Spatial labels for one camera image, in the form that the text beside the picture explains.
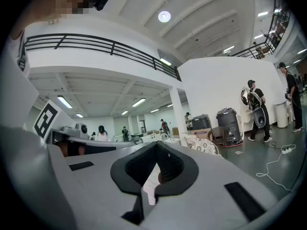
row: red base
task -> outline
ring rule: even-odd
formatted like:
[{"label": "red base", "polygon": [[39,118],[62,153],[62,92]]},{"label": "red base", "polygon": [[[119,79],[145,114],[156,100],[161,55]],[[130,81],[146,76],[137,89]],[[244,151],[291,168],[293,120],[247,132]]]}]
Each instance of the red base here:
[{"label": "red base", "polygon": [[239,143],[239,144],[236,144],[236,145],[231,145],[231,146],[227,146],[228,148],[231,148],[231,147],[237,147],[237,146],[240,146],[240,145],[242,145],[242,143],[243,143],[243,141],[241,141],[241,143]]}]

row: box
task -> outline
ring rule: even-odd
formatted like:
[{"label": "box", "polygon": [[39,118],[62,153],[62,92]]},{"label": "box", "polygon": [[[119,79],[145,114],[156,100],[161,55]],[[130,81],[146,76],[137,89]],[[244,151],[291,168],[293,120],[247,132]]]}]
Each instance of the box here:
[{"label": "box", "polygon": [[191,130],[191,135],[197,136],[198,139],[208,139],[208,133],[211,130],[211,128],[205,128],[205,129],[197,129],[197,130]]},{"label": "box", "polygon": [[178,128],[173,128],[173,136],[179,136]]}]

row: white ceiling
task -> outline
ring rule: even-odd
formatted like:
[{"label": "white ceiling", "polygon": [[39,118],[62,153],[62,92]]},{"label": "white ceiling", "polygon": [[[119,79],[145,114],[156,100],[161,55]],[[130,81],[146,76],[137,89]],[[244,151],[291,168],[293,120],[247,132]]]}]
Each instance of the white ceiling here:
[{"label": "white ceiling", "polygon": [[[136,31],[145,28],[188,60],[249,47],[254,34],[270,26],[272,14],[257,18],[263,10],[272,11],[273,0],[109,0],[103,12],[133,22]],[[170,12],[169,22],[158,20],[161,11]]]},{"label": "white ceiling", "polygon": [[[129,111],[127,115],[145,114],[172,103],[168,89],[129,79],[61,72],[30,74],[29,79],[40,93],[34,106],[41,109],[50,99],[71,117],[116,116],[124,111]],[[63,105],[58,95],[73,108]],[[184,92],[179,96],[182,103],[187,102]],[[141,98],[146,101],[132,107]]]},{"label": "white ceiling", "polygon": [[284,54],[284,56],[280,59],[279,62],[284,62],[287,66],[294,66],[296,64],[293,64],[293,62],[297,60],[303,60],[304,58],[307,57],[307,51],[301,54],[297,54],[301,50],[305,49],[302,41],[300,40],[299,37],[296,37],[292,45],[289,47],[287,52]]}]

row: round ceiling light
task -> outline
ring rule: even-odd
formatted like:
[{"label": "round ceiling light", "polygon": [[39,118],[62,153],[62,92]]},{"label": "round ceiling light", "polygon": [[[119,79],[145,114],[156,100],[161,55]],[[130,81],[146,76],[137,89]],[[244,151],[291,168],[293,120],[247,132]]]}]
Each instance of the round ceiling light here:
[{"label": "round ceiling light", "polygon": [[167,11],[162,11],[161,13],[159,13],[158,18],[159,18],[159,21],[165,23],[171,19],[171,14]]}]

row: white cable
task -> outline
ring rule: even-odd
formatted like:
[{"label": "white cable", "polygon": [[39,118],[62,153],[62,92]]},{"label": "white cable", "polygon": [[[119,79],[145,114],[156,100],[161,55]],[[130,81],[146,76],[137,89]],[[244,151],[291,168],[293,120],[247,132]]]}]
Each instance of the white cable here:
[{"label": "white cable", "polygon": [[[294,148],[291,148],[292,150],[293,149],[295,149],[296,148],[296,145],[295,144],[291,144],[291,145],[284,145],[284,146],[282,146],[282,148],[281,148],[281,151],[283,150],[283,147],[290,147],[290,146],[294,146]],[[266,174],[263,174],[263,173],[257,173],[256,174],[256,176],[257,177],[262,177],[262,176],[267,176],[267,177],[269,177],[276,185],[279,185],[279,186],[282,186],[286,191],[290,191],[290,192],[293,192],[292,190],[290,190],[290,189],[287,189],[287,188],[285,188],[285,186],[284,185],[281,185],[281,184],[279,184],[279,183],[277,183],[277,182],[275,182],[270,176],[269,176],[269,168],[268,168],[268,164],[270,164],[270,163],[275,163],[275,162],[278,162],[279,161],[279,159],[280,159],[280,157],[281,157],[281,155],[282,155],[282,153],[279,155],[279,158],[278,158],[278,160],[276,160],[276,161],[273,161],[273,162],[269,162],[269,163],[267,163],[267,173]]]}]

